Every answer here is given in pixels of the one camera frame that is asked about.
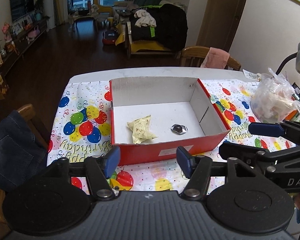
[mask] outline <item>balloon print tablecloth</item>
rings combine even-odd
[[[225,140],[267,148],[270,152],[293,147],[284,138],[252,135],[248,125],[256,117],[250,109],[250,99],[258,83],[239,80],[204,81],[216,104],[225,116],[231,131]],[[59,103],[49,144],[48,163],[60,157],[70,162],[82,162],[88,156],[102,156],[111,149],[110,144],[110,89],[108,81],[68,84]],[[219,157],[218,147],[206,152],[213,161],[225,162]],[[85,178],[72,178],[72,184],[84,190]],[[112,187],[125,190],[181,192],[188,182],[176,159],[120,166],[108,180]],[[222,177],[212,177],[208,193],[224,183]]]

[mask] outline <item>red cardboard box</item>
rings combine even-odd
[[[173,159],[183,146],[191,154],[213,150],[230,131],[210,94],[197,78],[128,77],[110,81],[111,143],[121,149],[119,165]],[[127,122],[151,115],[149,130],[157,138],[132,143]],[[182,135],[171,131],[184,125]]]

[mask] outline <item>red balloon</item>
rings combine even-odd
[[[105,100],[110,101],[110,91],[108,91],[107,93],[105,93]]]
[[[230,91],[225,88],[223,88],[222,91],[228,96],[231,95]]]
[[[98,118],[95,118],[94,120],[95,120],[96,123],[98,123],[98,124],[103,124],[104,122],[107,121],[107,115],[106,115],[105,112],[100,111],[100,112],[99,112]]]
[[[93,125],[90,121],[86,121],[83,122],[80,126],[79,126],[79,133],[82,136],[87,136],[92,134],[92,130],[93,130]]]
[[[237,108],[235,107],[234,104],[229,103],[229,105],[230,105],[230,110],[231,110],[231,111],[233,111],[233,112],[237,111]]]
[[[228,120],[230,120],[230,121],[233,121],[234,120],[234,115],[230,112],[230,111],[228,111],[228,110],[225,110],[225,117],[228,119]]]
[[[261,146],[264,148],[264,149],[268,149],[268,146],[266,144],[266,142],[264,140],[261,140]]]
[[[253,116],[249,116],[248,120],[249,120],[249,122],[255,122],[256,121]]]
[[[49,146],[48,146],[48,153],[51,152],[52,147],[53,147],[53,142],[52,142],[52,140],[50,139],[50,141],[49,141]]]
[[[71,177],[71,184],[79,189],[82,189],[82,183],[77,177]]]
[[[125,187],[133,186],[133,177],[130,175],[130,173],[128,173],[126,171],[120,171],[117,174],[117,177],[115,180],[117,182],[119,182],[122,186],[125,186]]]

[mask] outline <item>black circular cover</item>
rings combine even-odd
[[[265,178],[241,177],[212,191],[207,208],[229,229],[265,234],[288,226],[294,203],[283,189]]]
[[[8,193],[3,212],[10,228],[27,235],[53,234],[82,220],[89,197],[60,178],[40,178]]]

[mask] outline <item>dark wooden floor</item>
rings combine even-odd
[[[49,130],[69,79],[82,73],[143,66],[177,66],[171,56],[132,56],[121,46],[102,44],[91,21],[78,22],[73,38],[69,25],[42,35],[6,76],[10,91],[0,101],[0,121],[13,109],[31,103]],[[6,228],[0,227],[0,237]]]

